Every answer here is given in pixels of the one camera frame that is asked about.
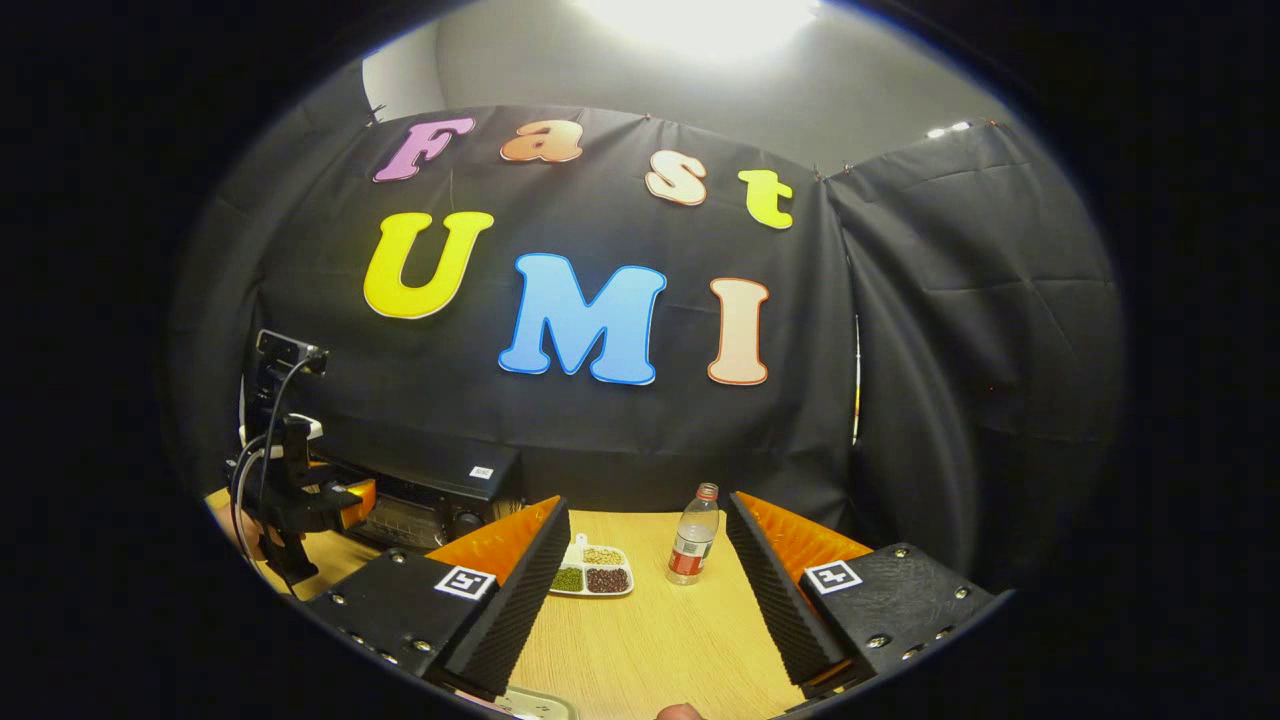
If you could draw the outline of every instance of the white plate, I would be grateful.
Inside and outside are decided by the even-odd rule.
[[[609,550],[617,552],[622,556],[621,565],[598,565],[594,562],[585,562],[582,560],[582,552],[586,550]],[[609,547],[607,544],[588,544],[586,536],[579,533],[575,542],[564,550],[564,559],[561,561],[559,570],[564,568],[577,568],[582,571],[582,589],[580,591],[558,591],[552,588],[550,592],[556,594],[572,594],[572,596],[591,596],[591,597],[617,597],[620,594],[627,594],[636,587],[636,578],[631,573],[631,562],[627,560],[627,553],[622,552],[616,547]],[[591,592],[586,589],[586,573],[589,570],[622,570],[627,574],[627,589],[621,592]]]

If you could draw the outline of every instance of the bottle label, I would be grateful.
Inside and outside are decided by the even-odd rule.
[[[681,575],[696,575],[703,571],[703,565],[707,564],[707,556],[710,555],[710,541],[691,542],[676,533],[676,546],[671,548],[671,560],[667,562],[667,568]]]

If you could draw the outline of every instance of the plastic bottle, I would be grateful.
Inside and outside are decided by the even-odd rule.
[[[676,529],[676,543],[667,562],[667,579],[677,585],[691,585],[707,566],[707,555],[719,528],[719,488],[712,483],[698,486],[698,495],[685,507]]]

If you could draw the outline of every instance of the wooden table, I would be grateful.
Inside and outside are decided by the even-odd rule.
[[[210,496],[227,505],[227,492]],[[635,589],[621,597],[549,594],[511,684],[564,698],[582,720],[653,720],[687,702],[710,720],[773,717],[804,702],[782,667],[733,546],[724,514],[701,579],[666,579],[678,512],[570,510],[572,534],[627,553]],[[337,533],[303,541],[320,569],[294,585],[307,600],[378,556]],[[284,583],[259,562],[279,592]]]

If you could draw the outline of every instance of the letter m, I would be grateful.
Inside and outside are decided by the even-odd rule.
[[[511,347],[498,355],[503,370],[545,373],[552,366],[543,352],[547,329],[568,375],[582,366],[603,336],[604,347],[591,363],[595,379],[636,386],[653,382],[657,372],[649,364],[649,324],[653,304],[667,287],[662,273],[637,265],[618,268],[589,305],[573,266],[559,255],[521,255],[516,269],[525,275],[525,295]]]

